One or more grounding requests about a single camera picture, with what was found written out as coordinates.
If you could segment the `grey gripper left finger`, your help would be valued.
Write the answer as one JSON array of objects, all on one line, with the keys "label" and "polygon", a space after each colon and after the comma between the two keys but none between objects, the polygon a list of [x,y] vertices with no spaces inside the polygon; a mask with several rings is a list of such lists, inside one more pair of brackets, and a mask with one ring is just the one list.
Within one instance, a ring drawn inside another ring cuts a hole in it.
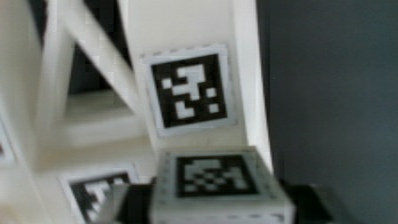
[{"label": "grey gripper left finger", "polygon": [[114,185],[100,210],[100,224],[151,224],[153,184]]}]

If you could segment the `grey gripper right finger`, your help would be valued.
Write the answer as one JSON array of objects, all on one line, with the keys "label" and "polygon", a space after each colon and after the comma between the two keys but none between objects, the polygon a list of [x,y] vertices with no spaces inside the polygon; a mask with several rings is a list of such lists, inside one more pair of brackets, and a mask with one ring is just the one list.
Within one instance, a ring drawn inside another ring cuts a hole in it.
[{"label": "grey gripper right finger", "polygon": [[294,184],[285,180],[279,183],[295,205],[294,224],[338,224],[338,217],[327,207],[318,186]]}]

